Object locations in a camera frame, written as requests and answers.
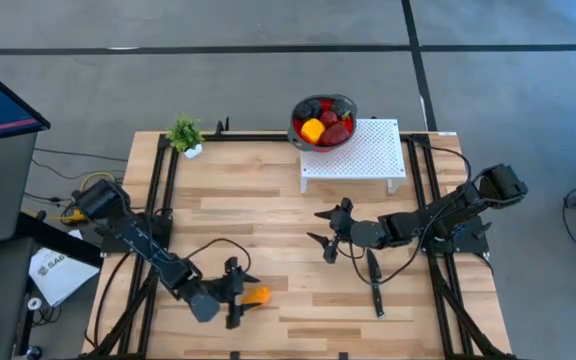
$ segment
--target wooden tabletop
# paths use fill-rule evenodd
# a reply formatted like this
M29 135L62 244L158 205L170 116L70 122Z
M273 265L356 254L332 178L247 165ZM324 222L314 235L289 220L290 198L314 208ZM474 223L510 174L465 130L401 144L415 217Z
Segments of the wooden tabletop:
M434 146L460 151L454 134L430 133ZM156 153L158 132L135 134L124 189L132 206L143 206ZM431 199L423 154L418 151L426 199ZM210 240L227 237L246 247L252 256L249 273L272 289L272 300L249 311L235 330L225 328L225 308L209 323L199 324L188 306L158 288L148 357L224 358L240 351L242 358L443 358L428 263L420 254L399 276L381 286L386 317L378 320L371 289L343 256L329 265L322 249L307 231L332 235L327 222L313 216L328 210L342 197L354 202L353 218L375 220L378 215L417 209L410 162L404 147L406 181L388 195L385 181L316 181L299 191L299 153L289 143L208 142L203 153L181 156L173 193L174 234L171 251L183 256ZM442 194L453 191L466 177L456 156L433 151ZM167 158L159 189L165 184ZM384 275L410 257L409 247L375 251ZM340 246L348 252L348 245ZM193 257L207 278L221 276L223 263L246 257L227 243L216 243ZM101 270L88 334L101 291L119 255L108 257ZM510 352L490 269L469 254L455 256L466 309L488 338ZM367 277L365 259L358 261ZM104 304L100 338L115 324L126 306L134 264L131 256L118 272ZM461 351L456 320L449 310L456 352ZM135 317L131 351L136 350L141 313ZM85 344L83 351L89 351Z

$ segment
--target white paper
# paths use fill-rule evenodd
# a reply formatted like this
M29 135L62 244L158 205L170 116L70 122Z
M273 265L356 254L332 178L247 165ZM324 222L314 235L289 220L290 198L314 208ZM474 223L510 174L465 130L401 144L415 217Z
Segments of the white paper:
M79 230L70 235L81 239ZM48 249L39 249L30 260L28 275L50 306L58 306L88 279L99 272L90 266Z

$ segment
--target potted plant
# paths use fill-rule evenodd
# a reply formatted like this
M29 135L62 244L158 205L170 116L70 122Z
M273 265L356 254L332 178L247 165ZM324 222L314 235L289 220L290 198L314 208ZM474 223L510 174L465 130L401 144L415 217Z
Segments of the potted plant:
M201 142L204 139L196 127L198 122L199 119L191 115L178 114L175 126L169 129L166 135L166 138L170 140L170 144L174 146L177 151L183 152L188 159L199 155L202 150Z

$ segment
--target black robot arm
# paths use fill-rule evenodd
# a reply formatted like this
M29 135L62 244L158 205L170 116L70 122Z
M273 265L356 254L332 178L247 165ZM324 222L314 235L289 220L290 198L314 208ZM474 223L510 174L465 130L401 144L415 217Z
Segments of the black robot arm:
M153 239L153 224L146 214L130 210L130 197L116 184L100 180L84 192L74 192L75 206L89 219L107 219L104 232L124 241L156 270L161 284L176 299L188 303L199 322L210 321L219 312L219 303L228 303L226 327L239 326L240 317L250 307L238 305L244 282L259 282L248 275L231 257L225 262L225 275L203 280L201 271L187 258L162 248Z
M315 214L330 221L330 228L335 231L333 239L308 235L323 246L324 259L330 264L337 258L340 242L372 249L403 246L420 236L429 225L432 238L483 236L490 224L483 225L478 214L487 208L501 209L516 204L527 192L526 185L519 181L512 168L500 164L484 169L472 181L424 208L382 215L377 222L352 219L352 202L343 198L334 209Z

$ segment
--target fruit bowl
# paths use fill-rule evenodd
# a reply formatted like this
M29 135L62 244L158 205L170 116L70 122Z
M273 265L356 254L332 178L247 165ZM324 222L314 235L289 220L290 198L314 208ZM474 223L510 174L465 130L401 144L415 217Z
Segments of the fruit bowl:
M293 109L288 140L301 151L327 152L347 143L356 127L354 101L341 94L314 95Z

